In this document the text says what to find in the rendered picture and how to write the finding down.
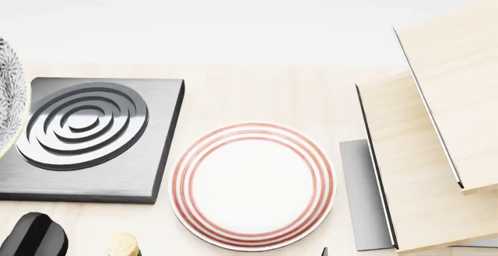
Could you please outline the white plate with red rings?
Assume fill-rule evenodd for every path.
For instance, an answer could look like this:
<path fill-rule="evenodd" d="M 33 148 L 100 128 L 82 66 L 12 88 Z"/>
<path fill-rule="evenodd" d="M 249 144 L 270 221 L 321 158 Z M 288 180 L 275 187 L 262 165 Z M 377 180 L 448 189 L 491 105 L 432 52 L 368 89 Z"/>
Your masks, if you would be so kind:
<path fill-rule="evenodd" d="M 170 175 L 178 220 L 232 251 L 271 251 L 317 229 L 337 194 L 334 164 L 302 132 L 274 122 L 228 124 L 192 143 Z"/>

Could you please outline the white bowl with black pattern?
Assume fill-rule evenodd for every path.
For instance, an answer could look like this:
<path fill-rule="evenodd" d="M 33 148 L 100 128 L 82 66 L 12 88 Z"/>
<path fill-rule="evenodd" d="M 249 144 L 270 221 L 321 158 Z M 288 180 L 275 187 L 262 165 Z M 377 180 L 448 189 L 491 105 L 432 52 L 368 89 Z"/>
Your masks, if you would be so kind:
<path fill-rule="evenodd" d="M 0 158 L 16 143 L 30 111 L 31 87 L 22 62 L 0 37 Z"/>

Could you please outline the wine bottle with cork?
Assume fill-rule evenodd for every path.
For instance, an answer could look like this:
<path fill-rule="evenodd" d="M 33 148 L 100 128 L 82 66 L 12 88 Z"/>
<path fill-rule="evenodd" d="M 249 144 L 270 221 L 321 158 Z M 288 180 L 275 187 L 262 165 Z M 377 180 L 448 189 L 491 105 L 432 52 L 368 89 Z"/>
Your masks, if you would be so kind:
<path fill-rule="evenodd" d="M 108 242 L 107 256 L 142 256 L 142 253 L 133 234 L 119 233 Z"/>

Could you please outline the grey square stove burner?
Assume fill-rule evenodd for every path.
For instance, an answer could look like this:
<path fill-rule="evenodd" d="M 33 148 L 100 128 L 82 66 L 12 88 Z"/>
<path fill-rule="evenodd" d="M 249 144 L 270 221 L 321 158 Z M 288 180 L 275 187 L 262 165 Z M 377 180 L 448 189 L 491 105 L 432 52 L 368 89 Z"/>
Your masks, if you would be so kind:
<path fill-rule="evenodd" d="M 41 169 L 19 154 L 16 144 L 0 158 L 0 201 L 153 204 L 184 99 L 182 79 L 35 78 L 32 106 L 48 94 L 85 82 L 115 82 L 134 89 L 146 102 L 147 127 L 121 155 L 72 171 Z"/>

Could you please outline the black spiral stove burner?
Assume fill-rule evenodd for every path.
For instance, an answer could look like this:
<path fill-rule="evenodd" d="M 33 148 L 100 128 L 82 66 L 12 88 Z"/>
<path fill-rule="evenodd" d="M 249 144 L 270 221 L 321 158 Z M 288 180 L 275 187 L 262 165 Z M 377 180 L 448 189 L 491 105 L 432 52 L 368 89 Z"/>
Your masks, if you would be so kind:
<path fill-rule="evenodd" d="M 149 111 L 134 89 L 115 82 L 85 82 L 37 101 L 16 148 L 41 169 L 72 171 L 112 160 L 144 133 Z"/>

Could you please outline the light wooden cabinet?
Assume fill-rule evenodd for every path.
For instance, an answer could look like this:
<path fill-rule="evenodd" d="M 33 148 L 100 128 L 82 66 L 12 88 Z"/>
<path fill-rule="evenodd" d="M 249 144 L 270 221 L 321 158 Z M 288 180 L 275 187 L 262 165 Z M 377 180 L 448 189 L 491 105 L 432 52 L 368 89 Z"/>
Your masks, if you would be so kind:
<path fill-rule="evenodd" d="M 397 254 L 498 237 L 498 0 L 395 37 L 405 71 L 356 92 Z"/>

